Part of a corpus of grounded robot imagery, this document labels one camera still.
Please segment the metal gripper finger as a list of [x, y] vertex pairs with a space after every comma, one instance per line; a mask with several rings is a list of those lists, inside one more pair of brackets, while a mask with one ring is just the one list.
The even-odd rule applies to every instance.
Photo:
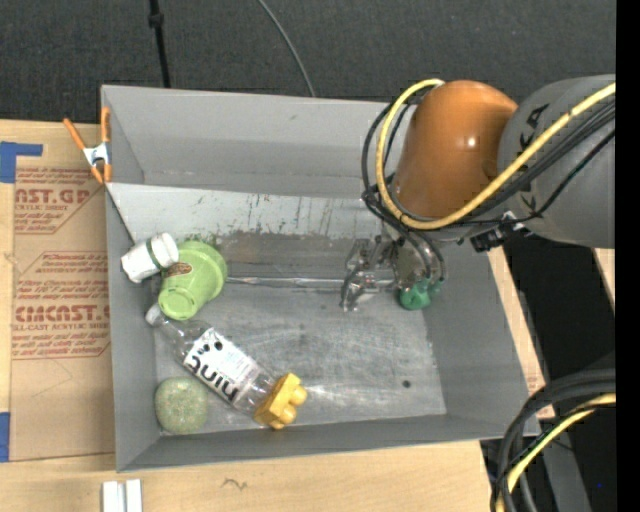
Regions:
[[341, 308], [344, 312], [355, 311], [360, 298], [367, 293], [376, 293], [378, 283], [371, 275], [347, 277], [341, 289]]
[[380, 268], [381, 241], [378, 239], [356, 239], [349, 251], [345, 267], [349, 273], [373, 272]]

